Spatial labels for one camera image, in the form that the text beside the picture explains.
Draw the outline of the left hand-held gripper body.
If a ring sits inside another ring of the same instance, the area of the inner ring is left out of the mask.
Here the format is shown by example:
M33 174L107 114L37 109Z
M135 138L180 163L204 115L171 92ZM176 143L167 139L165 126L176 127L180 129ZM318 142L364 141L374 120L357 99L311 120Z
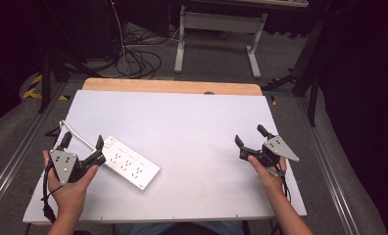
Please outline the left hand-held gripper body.
M101 150L95 150L83 161L78 159L77 154L60 150L51 150L49 155L49 165L52 173L48 173L48 175L54 176L60 185L91 181L94 166L98 167L106 161Z

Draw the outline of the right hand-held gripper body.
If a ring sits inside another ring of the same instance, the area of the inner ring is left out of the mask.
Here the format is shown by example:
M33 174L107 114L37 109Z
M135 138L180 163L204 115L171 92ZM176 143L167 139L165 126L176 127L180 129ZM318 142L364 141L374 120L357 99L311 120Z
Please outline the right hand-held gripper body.
M253 150L248 147L239 149L239 158L247 161L249 156L255 157L270 173L285 174L280 166L280 158L298 162L300 159L280 136L268 139L261 150Z

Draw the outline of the person's left hand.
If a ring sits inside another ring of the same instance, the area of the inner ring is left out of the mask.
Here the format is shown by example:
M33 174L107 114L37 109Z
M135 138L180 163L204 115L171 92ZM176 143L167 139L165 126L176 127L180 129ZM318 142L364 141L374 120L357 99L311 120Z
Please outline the person's left hand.
M78 221L85 203L86 191L98 171L98 165L92 166L77 182L62 185L54 169L48 173L47 188L57 204L56 222Z

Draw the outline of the person's right hand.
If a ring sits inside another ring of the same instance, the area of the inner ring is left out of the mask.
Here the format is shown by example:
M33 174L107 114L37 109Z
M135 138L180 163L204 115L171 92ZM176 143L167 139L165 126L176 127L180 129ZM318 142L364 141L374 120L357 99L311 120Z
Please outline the person's right hand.
M270 173L255 157L249 156L248 161L258 174L267 196L283 194L282 180Z

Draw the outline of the white power strip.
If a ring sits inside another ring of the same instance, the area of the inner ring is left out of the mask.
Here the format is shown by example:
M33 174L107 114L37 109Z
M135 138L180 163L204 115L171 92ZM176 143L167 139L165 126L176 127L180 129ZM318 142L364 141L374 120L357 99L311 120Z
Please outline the white power strip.
M104 140L105 164L140 190L145 190L160 168L113 136Z

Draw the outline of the white board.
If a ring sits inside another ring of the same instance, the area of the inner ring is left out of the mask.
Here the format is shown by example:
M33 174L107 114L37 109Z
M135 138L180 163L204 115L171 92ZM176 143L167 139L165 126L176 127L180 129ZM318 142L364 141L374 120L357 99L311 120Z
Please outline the white board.
M258 175L234 139L261 148L263 125L277 131L263 96L76 92L67 123L69 149L89 155L113 136L160 168L144 190L101 166L86 196L83 222L261 219L271 217Z

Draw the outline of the yellow black floor tape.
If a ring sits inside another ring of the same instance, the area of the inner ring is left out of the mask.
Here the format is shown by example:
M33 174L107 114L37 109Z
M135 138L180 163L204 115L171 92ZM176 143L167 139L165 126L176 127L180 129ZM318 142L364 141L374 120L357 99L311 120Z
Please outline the yellow black floor tape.
M42 98L42 94L41 93L36 93L36 88L37 88L38 84L41 82L41 80L42 80L42 75L38 74L32 80L32 82L28 86L26 92L24 93L24 95L23 95L24 99L26 99L26 98L41 99Z

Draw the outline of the black tripod stand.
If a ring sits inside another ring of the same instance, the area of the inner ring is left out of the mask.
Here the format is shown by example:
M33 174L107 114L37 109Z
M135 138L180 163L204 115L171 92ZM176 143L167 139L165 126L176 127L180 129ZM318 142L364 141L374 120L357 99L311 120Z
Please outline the black tripod stand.
M87 66L75 60L68 54L50 50L42 57L42 83L41 83L41 106L39 113L43 113L50 105L51 101L51 78L55 77L57 82L67 82L70 79L66 64L70 64L89 77L101 77L101 74L91 70Z

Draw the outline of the black metal stand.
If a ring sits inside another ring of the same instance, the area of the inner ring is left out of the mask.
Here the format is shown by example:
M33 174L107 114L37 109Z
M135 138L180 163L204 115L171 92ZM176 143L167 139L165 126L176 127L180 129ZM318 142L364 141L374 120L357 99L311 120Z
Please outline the black metal stand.
M296 81L292 94L295 97L303 97L308 90L310 92L310 103L308 106L307 117L311 126L315 126L315 106L318 90L318 81L315 75L316 66L316 47L319 36L321 35L324 20L318 20L313 27L302 51L299 55L294 68L290 73L278 80L270 82L262 88L263 91L270 91L293 80Z

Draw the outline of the white metal desk frame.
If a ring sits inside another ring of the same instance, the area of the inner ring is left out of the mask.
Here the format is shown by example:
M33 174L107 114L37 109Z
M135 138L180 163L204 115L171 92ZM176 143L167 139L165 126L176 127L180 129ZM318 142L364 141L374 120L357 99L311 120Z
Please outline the white metal desk frame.
M176 49L174 72L181 73L184 59L184 34L189 29L219 30L238 33L253 33L254 40L246 47L249 64L254 78L260 78L261 71L256 58L256 50L259 45L263 29L267 21L267 14L258 18L226 16L206 13L192 13L182 5L179 11L179 39Z

